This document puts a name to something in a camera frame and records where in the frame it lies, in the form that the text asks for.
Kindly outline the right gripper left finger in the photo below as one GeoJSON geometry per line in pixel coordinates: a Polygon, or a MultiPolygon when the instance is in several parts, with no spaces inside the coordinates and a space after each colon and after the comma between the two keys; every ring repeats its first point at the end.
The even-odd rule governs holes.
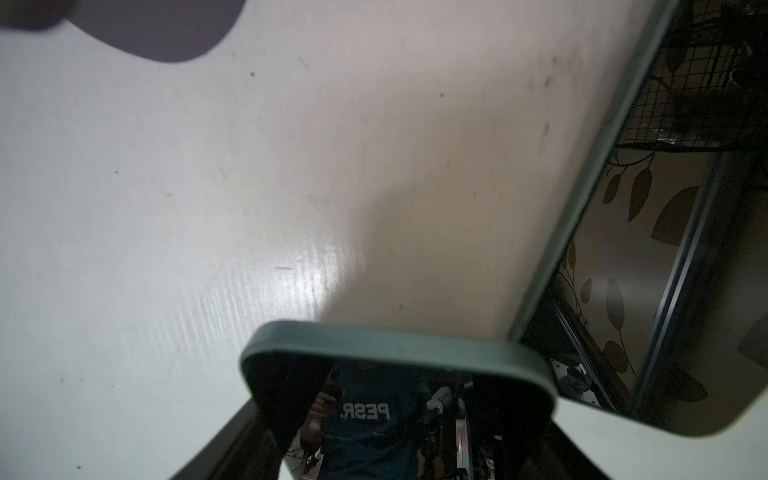
{"type": "Polygon", "coordinates": [[[253,399],[248,400],[173,480],[279,477],[282,457],[253,399]]]}

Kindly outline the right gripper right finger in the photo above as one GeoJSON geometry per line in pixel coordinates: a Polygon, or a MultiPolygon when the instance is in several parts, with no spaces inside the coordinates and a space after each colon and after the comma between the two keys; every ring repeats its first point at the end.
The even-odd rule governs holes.
{"type": "Polygon", "coordinates": [[[551,422],[527,463],[527,478],[534,480],[608,480],[576,444],[551,422]]]}

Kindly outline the black phone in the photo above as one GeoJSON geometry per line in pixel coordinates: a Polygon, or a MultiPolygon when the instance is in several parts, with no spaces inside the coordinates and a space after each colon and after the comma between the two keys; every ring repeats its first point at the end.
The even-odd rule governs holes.
{"type": "Polygon", "coordinates": [[[262,325],[240,369],[294,479],[512,479],[557,400],[519,344],[322,323],[262,325]]]}
{"type": "Polygon", "coordinates": [[[767,387],[767,5],[663,1],[514,339],[564,397],[689,437],[767,387]]]}

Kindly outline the grey round stand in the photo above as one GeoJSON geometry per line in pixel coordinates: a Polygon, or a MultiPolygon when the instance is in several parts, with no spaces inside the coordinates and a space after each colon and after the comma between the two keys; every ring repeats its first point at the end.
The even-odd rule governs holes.
{"type": "Polygon", "coordinates": [[[244,5],[244,0],[3,1],[1,27],[42,32],[66,20],[124,53],[181,63],[216,47],[244,5]]]}

